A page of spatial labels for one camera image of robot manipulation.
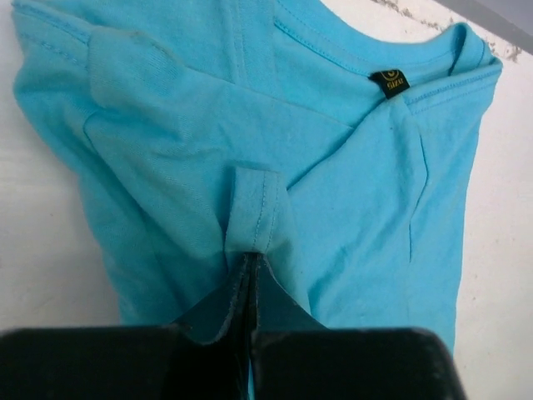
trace neck label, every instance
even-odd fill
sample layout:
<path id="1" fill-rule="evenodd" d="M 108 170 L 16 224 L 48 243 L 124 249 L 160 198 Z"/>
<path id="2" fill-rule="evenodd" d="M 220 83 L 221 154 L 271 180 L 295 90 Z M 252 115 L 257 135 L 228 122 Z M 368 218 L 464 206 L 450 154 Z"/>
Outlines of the neck label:
<path id="1" fill-rule="evenodd" d="M 399 69 L 374 72 L 370 76 L 370 80 L 380 85 L 386 98 L 393 98 L 395 95 L 409 88 L 406 76 Z"/>

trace folded shirt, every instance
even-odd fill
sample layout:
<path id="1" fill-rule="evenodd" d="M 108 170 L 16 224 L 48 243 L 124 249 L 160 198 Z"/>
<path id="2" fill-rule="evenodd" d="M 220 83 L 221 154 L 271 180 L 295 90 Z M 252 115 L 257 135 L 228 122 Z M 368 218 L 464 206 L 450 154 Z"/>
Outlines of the folded shirt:
<path id="1" fill-rule="evenodd" d="M 455 338 L 466 189 L 501 62 L 465 24 L 380 42 L 318 0 L 16 0 L 27 119 L 79 176 L 127 324 L 244 252 L 330 328 Z M 369 77 L 398 69 L 387 99 Z"/>

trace seam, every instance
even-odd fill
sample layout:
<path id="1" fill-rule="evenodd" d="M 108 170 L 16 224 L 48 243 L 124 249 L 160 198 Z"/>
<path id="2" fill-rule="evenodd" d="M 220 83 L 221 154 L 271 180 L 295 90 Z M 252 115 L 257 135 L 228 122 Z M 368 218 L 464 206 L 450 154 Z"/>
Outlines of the seam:
<path id="1" fill-rule="evenodd" d="M 339 67 L 342 67 L 342 68 L 346 69 L 347 71 L 349 71 L 351 73 L 357 73 L 359 75 L 368 75 L 368 72 L 364 72 L 364 71 L 362 71 L 360 69 L 356 69 L 356 68 L 350 67 L 350 66 L 346 65 L 345 63 L 343 63 L 342 61 L 338 60 L 336 57 L 333 57 L 330 54 L 328 54 L 326 52 L 323 52 L 320 48 L 315 47 L 313 44 L 309 43 L 307 40 L 305 40 L 304 38 L 300 37 L 297 33 L 292 31 L 288 26 L 284 25 L 279 20 L 276 20 L 274 22 L 274 25 L 276 25 L 279 29 L 281 29 L 283 32 L 285 32 L 287 35 L 289 35 L 290 37 L 295 39 L 300 44 L 303 44 L 305 47 L 310 48 L 316 54 L 318 54 L 320 56 L 323 56 L 325 59 L 331 61 L 332 63 L 335 63 Z"/>
<path id="2" fill-rule="evenodd" d="M 65 33 L 70 33 L 83 44 L 87 44 L 89 41 L 89 34 L 87 32 L 84 32 L 81 29 L 74 27 L 72 24 L 68 22 L 64 22 L 61 19 L 54 17 L 51 14 L 48 14 L 47 12 L 41 11 L 37 8 L 28 6 L 26 4 L 20 4 L 18 2 L 13 2 L 12 6 L 13 8 L 16 8 L 17 11 L 21 13 L 22 15 L 26 15 L 28 17 L 34 17 L 34 18 L 41 18 L 44 22 L 49 23 L 55 28 L 61 29 Z"/>
<path id="3" fill-rule="evenodd" d="M 56 46 L 54 46 L 54 45 L 52 45 L 52 44 L 50 44 L 48 42 L 44 42 L 43 40 L 38 39 L 37 37 L 34 37 L 32 35 L 28 35 L 27 33 L 19 33 L 19 37 L 20 38 L 24 38 L 24 39 L 28 40 L 29 42 L 35 43 L 35 44 L 41 46 L 42 48 L 48 50 L 51 53 L 57 54 L 59 56 L 62 56 L 63 58 L 65 58 L 69 62 L 71 62 L 71 63 L 73 63 L 75 65 L 78 65 L 79 67 L 82 67 L 82 68 L 87 70 L 87 64 L 86 63 L 79 61 L 77 58 L 75 58 L 74 56 L 72 56 L 68 52 L 64 52 L 59 47 L 56 47 Z"/>
<path id="4" fill-rule="evenodd" d="M 266 244 L 265 253 L 268 251 L 268 248 L 270 247 L 270 243 L 272 241 L 272 235 L 274 233 L 274 223 L 276 221 L 277 202 L 279 198 L 279 193 L 280 193 L 280 176 L 279 174 L 276 174 L 276 200 L 274 201 L 274 208 L 273 208 L 274 215 L 272 216 L 272 222 L 270 225 L 270 234 L 268 235 L 268 243 Z"/>
<path id="5" fill-rule="evenodd" d="M 424 111 L 427 111 L 427 110 L 429 110 L 429 109 L 431 109 L 431 108 L 433 108 L 433 107 L 440 106 L 441 104 L 448 103 L 448 102 L 450 102 L 450 101 L 452 101 L 452 100 L 455 100 L 455 99 L 457 99 L 457 98 L 462 98 L 462 97 L 467 96 L 467 95 L 472 94 L 472 93 L 480 92 L 481 90 L 485 90 L 485 89 L 487 89 L 487 88 L 492 88 L 492 86 L 493 86 L 493 85 L 492 85 L 492 83 L 491 83 L 491 84 L 489 84 L 489 85 L 485 85 L 485 86 L 483 86 L 483 87 L 479 87 L 479 88 L 477 88 L 477 89 L 470 90 L 469 92 L 464 92 L 464 93 L 461 93 L 461 94 L 459 94 L 459 95 L 457 95 L 457 96 L 449 97 L 449 98 L 447 98 L 446 100 L 443 100 L 443 101 L 441 101 L 441 102 L 437 102 L 437 103 L 435 103 L 435 104 L 431 104 L 431 105 L 428 106 L 428 107 L 424 107 L 424 108 L 422 108 L 422 109 L 420 109 L 420 110 L 416 110 L 416 111 L 414 111 L 412 114 L 413 114 L 413 115 L 417 115 L 417 114 L 423 113 Z"/>
<path id="6" fill-rule="evenodd" d="M 336 47 L 336 48 L 339 48 L 341 49 L 343 52 L 346 52 L 346 53 L 349 53 L 350 55 L 352 55 L 354 58 L 358 59 L 358 60 L 361 60 L 361 61 L 364 61 L 366 63 L 374 63 L 375 61 L 372 61 L 372 60 L 367 60 L 363 57 L 360 57 L 360 56 L 357 56 L 356 54 L 353 54 L 351 51 L 349 51 L 348 49 L 345 49 L 343 48 L 342 46 L 339 46 L 338 44 L 332 42 L 328 37 L 324 36 L 321 32 L 318 32 L 315 28 L 313 27 L 310 27 L 308 24 L 305 23 L 305 21 L 302 21 L 296 14 L 294 14 L 290 9 L 288 9 L 285 4 L 283 4 L 282 2 L 280 2 L 279 0 L 277 1 L 277 3 L 283 8 L 285 9 L 289 14 L 292 15 L 293 18 L 295 18 L 299 23 L 301 23 L 302 25 L 304 25 L 305 27 L 307 27 L 308 29 L 312 30 L 314 33 L 316 33 L 320 38 L 324 39 L 325 41 L 327 41 L 328 43 L 330 43 L 332 46 Z M 277 23 L 280 23 L 281 25 L 283 25 L 287 31 L 290 31 L 290 32 L 294 32 L 292 31 L 290 28 L 288 28 L 286 25 L 284 25 L 281 21 L 279 21 L 279 19 L 276 19 L 276 22 Z M 402 67 L 403 66 L 410 66 L 410 65 L 420 65 L 420 64 L 426 64 L 426 63 L 431 63 L 439 58 L 442 58 L 450 53 L 455 53 L 454 50 L 450 50 L 450 51 L 447 51 L 447 52 L 444 52 L 442 53 L 441 55 L 439 56 L 436 56 L 432 59 L 429 59 L 429 60 L 425 60 L 423 62 L 411 62 L 409 64 L 402 64 Z"/>
<path id="7" fill-rule="evenodd" d="M 263 211 L 265 210 L 265 202 L 267 200 L 267 173 L 263 173 L 263 201 L 261 205 L 261 211 L 259 212 L 259 218 L 257 219 L 257 225 L 256 225 L 256 234 L 253 238 L 253 244 L 252 249 L 254 251 L 258 250 L 256 247 L 257 244 L 257 235 L 259 234 L 259 225 L 261 224 L 261 220 L 263 218 Z"/>
<path id="8" fill-rule="evenodd" d="M 246 68 L 244 65 L 244 56 L 242 55 L 242 46 L 239 46 L 237 39 L 242 41 L 241 35 L 241 22 L 239 20 L 239 3 L 236 2 L 235 7 L 229 7 L 229 22 L 232 31 L 233 50 L 235 51 L 235 66 L 237 67 L 237 81 L 243 86 L 247 86 L 246 78 L 243 76 L 243 70 Z"/>
<path id="9" fill-rule="evenodd" d="M 408 106 L 410 106 L 410 105 L 412 105 L 414 103 L 418 103 L 420 100 L 424 100 L 425 98 L 429 98 L 429 97 L 434 96 L 434 95 L 436 95 L 438 93 L 442 93 L 442 92 L 444 92 L 446 90 L 449 90 L 449 89 L 452 89 L 452 88 L 460 88 L 461 86 L 465 86 L 465 85 L 467 85 L 469 83 L 480 81 L 481 79 L 489 78 L 489 77 L 491 77 L 493 75 L 497 75 L 499 73 L 500 73 L 500 71 L 488 72 L 488 73 L 485 73 L 485 74 L 480 75 L 478 77 L 471 77 L 469 79 L 465 79 L 464 81 L 455 82 L 455 83 L 452 83 L 450 85 L 446 85 L 444 87 L 439 87 L 438 89 L 435 89 L 435 90 L 432 90 L 430 92 L 424 93 L 424 94 L 422 94 L 419 97 L 408 99 L 406 101 L 406 104 Z"/>

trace white background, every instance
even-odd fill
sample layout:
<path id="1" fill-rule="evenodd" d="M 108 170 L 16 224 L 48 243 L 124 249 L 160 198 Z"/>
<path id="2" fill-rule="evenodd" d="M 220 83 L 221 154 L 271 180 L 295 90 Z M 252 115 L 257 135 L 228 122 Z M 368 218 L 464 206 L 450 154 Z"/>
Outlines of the white background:
<path id="1" fill-rule="evenodd" d="M 426 40 L 461 20 L 431 0 L 324 2 L 393 42 Z M 12 98 L 22 55 L 9 3 L 0 0 L 0 329 L 117 323 L 76 179 Z M 474 29 L 505 67 L 468 192 L 456 364 L 471 399 L 526 400 L 533 398 L 533 57 Z"/>

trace neckline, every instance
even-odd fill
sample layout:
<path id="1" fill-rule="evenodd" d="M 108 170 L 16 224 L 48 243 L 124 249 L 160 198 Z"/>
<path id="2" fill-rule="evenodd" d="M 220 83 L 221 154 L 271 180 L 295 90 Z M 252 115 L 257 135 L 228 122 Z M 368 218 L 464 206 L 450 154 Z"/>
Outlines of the neckline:
<path id="1" fill-rule="evenodd" d="M 463 69 L 465 62 L 471 66 L 479 63 L 484 51 L 484 43 L 465 23 L 452 25 L 425 42 L 393 43 L 357 31 L 320 0 L 276 0 L 276 4 L 278 28 L 315 53 L 361 75 L 394 68 L 423 73 L 425 66 L 443 58 L 453 64 L 453 73 L 454 68 Z"/>

